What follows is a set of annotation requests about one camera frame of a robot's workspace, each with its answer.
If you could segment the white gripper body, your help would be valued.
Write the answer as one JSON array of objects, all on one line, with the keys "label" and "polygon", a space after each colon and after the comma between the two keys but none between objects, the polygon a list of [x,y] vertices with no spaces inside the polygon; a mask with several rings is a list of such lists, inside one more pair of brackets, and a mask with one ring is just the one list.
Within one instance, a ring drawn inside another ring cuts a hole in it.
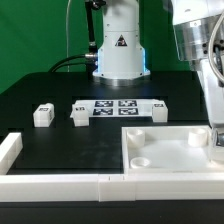
[{"label": "white gripper body", "polygon": [[204,92],[210,126],[224,129],[224,87],[219,86],[207,59],[200,61],[199,68],[197,74]]}]

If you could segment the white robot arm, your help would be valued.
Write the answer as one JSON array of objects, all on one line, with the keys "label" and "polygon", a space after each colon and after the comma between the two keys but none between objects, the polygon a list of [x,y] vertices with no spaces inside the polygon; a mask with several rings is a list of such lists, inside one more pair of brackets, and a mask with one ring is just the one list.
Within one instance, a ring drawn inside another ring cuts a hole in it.
[{"label": "white robot arm", "polygon": [[199,77],[210,127],[224,129],[224,0],[85,0],[94,81],[133,84],[176,56]]}]

